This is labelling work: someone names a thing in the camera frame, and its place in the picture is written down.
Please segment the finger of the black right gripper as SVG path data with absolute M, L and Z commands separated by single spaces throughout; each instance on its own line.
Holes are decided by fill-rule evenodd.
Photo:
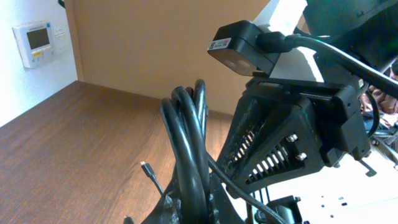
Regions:
M 242 96 L 236 106 L 230 129 L 217 165 L 229 177 L 255 168 L 254 153 L 261 144 L 259 135 L 269 114 L 271 101 L 249 95 Z

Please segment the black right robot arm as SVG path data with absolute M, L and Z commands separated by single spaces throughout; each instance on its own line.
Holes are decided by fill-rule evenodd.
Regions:
M 397 95 L 396 1 L 271 1 L 264 22 L 220 27 L 208 53 L 248 76 L 217 160 L 232 197 L 369 151 L 359 98 Z

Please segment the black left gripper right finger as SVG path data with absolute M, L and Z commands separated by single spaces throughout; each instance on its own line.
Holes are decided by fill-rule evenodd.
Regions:
M 235 211 L 220 179 L 210 174 L 210 221 L 213 224 L 244 224 Z

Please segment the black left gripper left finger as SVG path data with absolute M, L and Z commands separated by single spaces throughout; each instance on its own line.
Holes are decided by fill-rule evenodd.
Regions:
M 173 174 L 170 183 L 157 202 L 153 211 L 145 218 L 145 224 L 183 224 L 187 219 L 184 215 L 184 203 L 187 201 L 185 192 L 181 190 L 177 174 Z

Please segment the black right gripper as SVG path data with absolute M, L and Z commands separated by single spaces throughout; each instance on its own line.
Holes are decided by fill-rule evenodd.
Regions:
M 325 56 L 314 58 L 323 83 L 256 77 L 246 84 L 247 93 L 283 103 L 267 106 L 248 152 L 231 166 L 245 192 L 334 166 L 344 152 L 357 161 L 369 152 L 359 78 Z

